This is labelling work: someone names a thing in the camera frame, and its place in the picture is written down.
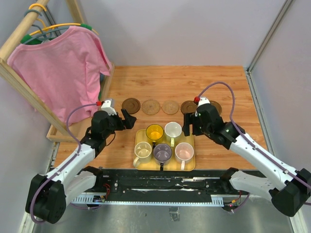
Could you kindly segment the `small woven rattan coaster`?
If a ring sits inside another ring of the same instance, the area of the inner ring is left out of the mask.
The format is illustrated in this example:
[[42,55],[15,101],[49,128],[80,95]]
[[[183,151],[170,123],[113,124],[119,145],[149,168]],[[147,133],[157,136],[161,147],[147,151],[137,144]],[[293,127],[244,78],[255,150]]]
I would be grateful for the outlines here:
[[174,100],[167,100],[162,104],[162,110],[164,113],[174,115],[179,110],[179,104]]

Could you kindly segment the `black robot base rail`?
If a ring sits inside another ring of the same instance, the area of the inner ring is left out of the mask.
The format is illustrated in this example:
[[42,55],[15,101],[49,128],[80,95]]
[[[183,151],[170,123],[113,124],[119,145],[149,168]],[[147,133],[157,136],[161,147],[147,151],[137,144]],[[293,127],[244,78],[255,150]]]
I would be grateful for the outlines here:
[[98,209],[105,204],[212,205],[235,208],[245,191],[237,191],[221,180],[223,170],[144,171],[102,169],[100,184],[77,197],[73,204]]

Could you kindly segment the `large woven rattan coaster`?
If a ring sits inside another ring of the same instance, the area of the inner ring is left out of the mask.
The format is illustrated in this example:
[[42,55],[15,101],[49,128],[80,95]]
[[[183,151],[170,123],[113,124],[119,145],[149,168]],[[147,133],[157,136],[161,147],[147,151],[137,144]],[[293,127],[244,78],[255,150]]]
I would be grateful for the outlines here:
[[147,115],[155,115],[160,110],[160,103],[156,100],[146,100],[141,105],[143,113]]

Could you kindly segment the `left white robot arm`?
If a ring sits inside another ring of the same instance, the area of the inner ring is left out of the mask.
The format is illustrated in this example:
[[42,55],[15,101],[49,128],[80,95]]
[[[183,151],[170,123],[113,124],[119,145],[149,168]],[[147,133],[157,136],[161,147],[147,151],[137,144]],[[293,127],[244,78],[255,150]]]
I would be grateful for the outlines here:
[[87,164],[108,146],[106,140],[110,135],[134,127],[136,117],[125,109],[121,112],[123,117],[108,110],[97,111],[75,151],[54,170],[32,178],[25,211],[34,223],[54,224],[80,194],[88,189],[93,192],[103,189],[102,172]]

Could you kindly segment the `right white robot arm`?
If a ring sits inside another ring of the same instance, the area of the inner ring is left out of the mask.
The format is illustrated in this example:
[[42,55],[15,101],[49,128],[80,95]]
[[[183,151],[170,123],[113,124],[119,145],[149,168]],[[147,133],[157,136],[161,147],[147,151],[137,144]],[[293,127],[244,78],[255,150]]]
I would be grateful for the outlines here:
[[233,120],[224,122],[210,103],[197,107],[196,112],[184,114],[184,135],[205,135],[255,166],[263,178],[230,168],[220,182],[225,194],[235,190],[253,193],[272,202],[282,214],[294,217],[311,196],[311,173],[277,159],[261,147]]

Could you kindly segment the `pink cup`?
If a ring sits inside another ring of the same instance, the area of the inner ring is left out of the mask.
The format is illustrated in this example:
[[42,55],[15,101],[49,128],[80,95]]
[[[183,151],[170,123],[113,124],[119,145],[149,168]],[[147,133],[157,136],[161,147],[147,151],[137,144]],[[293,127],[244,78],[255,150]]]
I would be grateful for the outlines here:
[[180,169],[185,170],[186,164],[188,164],[194,156],[194,148],[189,143],[179,143],[175,147],[174,155],[176,161],[180,164]]

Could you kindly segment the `white cup green handle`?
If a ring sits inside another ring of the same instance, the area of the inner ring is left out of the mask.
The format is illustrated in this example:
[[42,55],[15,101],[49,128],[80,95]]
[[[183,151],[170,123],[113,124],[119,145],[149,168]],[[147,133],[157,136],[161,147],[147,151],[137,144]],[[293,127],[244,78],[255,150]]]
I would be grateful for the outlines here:
[[165,125],[164,131],[168,144],[173,148],[180,140],[182,127],[177,122],[169,122]]

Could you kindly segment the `brown wooden coaster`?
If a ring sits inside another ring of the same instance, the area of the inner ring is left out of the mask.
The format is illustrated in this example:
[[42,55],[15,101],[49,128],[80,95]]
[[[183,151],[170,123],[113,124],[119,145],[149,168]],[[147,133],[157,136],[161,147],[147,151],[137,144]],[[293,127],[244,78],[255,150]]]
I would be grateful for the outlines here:
[[218,102],[214,101],[214,100],[210,100],[209,102],[210,102],[210,104],[211,104],[212,106],[214,106],[214,107],[216,108],[218,114],[221,115],[221,113],[222,113],[222,107],[221,107],[221,105],[220,105]]
[[187,100],[181,104],[180,110],[182,114],[194,113],[196,111],[197,104],[192,100]]
[[121,105],[129,114],[135,114],[140,110],[140,102],[136,98],[125,99]]

